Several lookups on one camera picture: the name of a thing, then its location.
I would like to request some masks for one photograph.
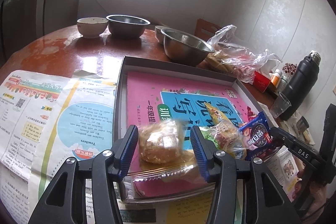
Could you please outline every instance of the blue snack package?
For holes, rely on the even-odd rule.
[[[246,147],[245,160],[252,160],[255,157],[265,160],[276,152],[276,147],[272,144],[272,138],[269,135],[270,130],[264,112],[259,112],[255,118],[238,130]]]

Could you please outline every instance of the silver screw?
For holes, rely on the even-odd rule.
[[[217,150],[217,151],[216,151],[216,155],[217,155],[218,157],[224,157],[224,156],[225,156],[225,152],[224,152],[223,150]]]
[[[75,162],[75,158],[68,158],[67,159],[67,164],[73,164]]]
[[[262,164],[262,163],[263,163],[263,160],[262,160],[261,158],[254,158],[254,159],[253,159],[253,162],[254,162],[255,164]]]
[[[103,156],[104,157],[109,157],[111,155],[112,155],[112,151],[111,150],[105,150],[105,151],[103,151]]]

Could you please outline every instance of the wooden table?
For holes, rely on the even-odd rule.
[[[154,31],[145,30],[139,39],[127,41],[112,37],[106,29],[99,38],[86,39],[74,25],[41,37],[15,52],[0,69],[0,83],[15,70],[71,77],[76,69],[83,69],[117,80],[125,55],[170,62]],[[210,69],[205,62],[198,67]],[[245,86],[257,101],[268,107],[273,104],[270,95],[250,84]]]

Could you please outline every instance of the pink workbook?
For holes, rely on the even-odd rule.
[[[188,127],[185,131],[184,149],[192,149],[189,140],[192,126],[213,126],[204,102],[217,107],[235,125],[248,122],[247,105],[232,87],[128,72],[127,125],[135,124],[141,128],[167,118],[185,121]],[[141,171],[141,168],[136,149],[130,172],[138,171]],[[135,182],[138,192],[145,193],[145,197],[172,194],[172,191],[179,193],[202,185],[184,180],[169,182],[169,187],[162,180]]]

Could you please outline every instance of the red box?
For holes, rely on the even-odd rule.
[[[268,79],[266,76],[258,73],[257,71],[254,72],[253,85],[261,92],[264,92],[266,90],[270,82],[271,80]]]

